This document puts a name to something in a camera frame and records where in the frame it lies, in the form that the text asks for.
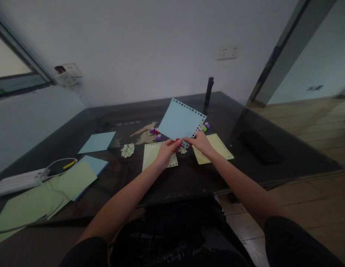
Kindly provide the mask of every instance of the yellow paper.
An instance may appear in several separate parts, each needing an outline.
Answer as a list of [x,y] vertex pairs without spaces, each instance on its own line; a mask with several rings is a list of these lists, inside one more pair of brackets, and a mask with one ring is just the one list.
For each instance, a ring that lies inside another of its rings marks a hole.
[[[232,153],[225,147],[219,136],[214,133],[211,135],[206,136],[212,147],[225,159],[233,159],[234,156]],[[210,163],[210,160],[207,159],[202,152],[200,152],[194,145],[192,145],[193,151],[195,153],[196,159],[198,161],[198,164],[206,164]]]
[[[60,191],[66,196],[54,214],[63,208],[73,197],[81,193],[95,179],[97,179],[97,176],[87,161],[82,161],[67,173],[44,182],[49,189]],[[42,218],[53,211],[62,199],[63,196],[61,194],[50,192],[43,185],[34,187],[10,199],[0,214],[0,231],[31,223]],[[0,242],[20,230],[0,234]]]
[[[159,153],[160,146],[163,142],[145,144],[144,146],[144,159],[143,159],[143,171],[154,162]],[[178,166],[176,155],[174,154],[168,164],[169,167]]]
[[[60,207],[49,217],[49,219],[96,179],[97,176],[85,160],[78,163],[67,173],[58,177],[58,179],[53,181],[49,180],[53,189],[62,192],[66,196]],[[53,210],[60,204],[61,200],[62,197],[60,195],[56,194],[54,196]]]

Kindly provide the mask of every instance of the light blue paper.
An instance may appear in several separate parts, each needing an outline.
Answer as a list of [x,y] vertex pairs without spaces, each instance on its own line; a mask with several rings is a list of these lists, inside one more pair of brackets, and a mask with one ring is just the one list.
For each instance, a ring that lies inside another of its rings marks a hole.
[[109,132],[91,135],[78,154],[106,150],[115,134],[116,132]]
[[[104,168],[108,165],[108,161],[104,161],[102,159],[97,159],[91,156],[85,155],[78,163],[81,161],[87,161],[88,165],[90,165],[91,169],[95,173],[96,176],[99,176],[101,172],[104,170]],[[81,194],[85,191],[83,190],[81,193],[79,193],[76,197],[72,199],[72,201],[75,201]]]
[[[173,98],[158,131],[173,140],[193,138],[205,120],[204,114]],[[182,146],[188,148],[189,144],[182,141]]]

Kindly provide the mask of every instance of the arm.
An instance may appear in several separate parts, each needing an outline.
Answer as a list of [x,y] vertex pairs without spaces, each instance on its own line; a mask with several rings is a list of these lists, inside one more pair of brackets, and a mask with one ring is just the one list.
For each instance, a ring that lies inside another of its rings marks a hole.
[[199,131],[196,139],[184,138],[184,140],[195,145],[212,162],[235,196],[263,230],[267,218],[272,216],[287,218],[285,211],[275,203],[269,193],[222,157],[211,146],[203,132]]
[[77,243],[90,237],[101,237],[106,243],[110,242],[160,173],[167,167],[171,156],[175,153],[175,148],[180,144],[181,140],[176,143],[172,139],[164,142],[156,160],[103,206]]

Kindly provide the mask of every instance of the green paper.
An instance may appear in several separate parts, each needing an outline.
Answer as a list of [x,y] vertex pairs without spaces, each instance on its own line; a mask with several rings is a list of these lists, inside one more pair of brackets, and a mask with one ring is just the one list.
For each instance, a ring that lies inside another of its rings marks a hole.
[[[69,203],[71,199],[76,197],[96,179],[97,176],[85,160],[77,163],[74,168],[61,175],[59,179],[53,181],[53,183],[51,184],[53,186],[53,189],[64,193],[66,198],[62,202],[61,206],[48,219],[52,218],[60,209],[62,209],[67,203]],[[56,194],[53,200],[54,208],[60,204],[61,199],[62,198],[58,194]]]
[[[95,179],[97,179],[97,176],[90,165],[87,161],[82,161],[67,173],[44,182],[49,189],[60,191],[66,196],[60,207],[49,219]],[[62,197],[61,194],[50,192],[43,185],[40,185],[10,199],[0,214],[0,231],[31,223],[42,218],[60,204]],[[0,242],[20,230],[17,229],[0,234]]]

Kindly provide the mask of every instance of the white power strip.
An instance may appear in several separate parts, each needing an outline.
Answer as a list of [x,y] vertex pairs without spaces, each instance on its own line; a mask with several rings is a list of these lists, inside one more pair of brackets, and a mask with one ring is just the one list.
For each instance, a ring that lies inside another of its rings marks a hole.
[[46,180],[49,172],[49,169],[44,168],[4,178],[0,181],[0,196],[36,187],[40,185],[40,177],[42,178],[42,181]]

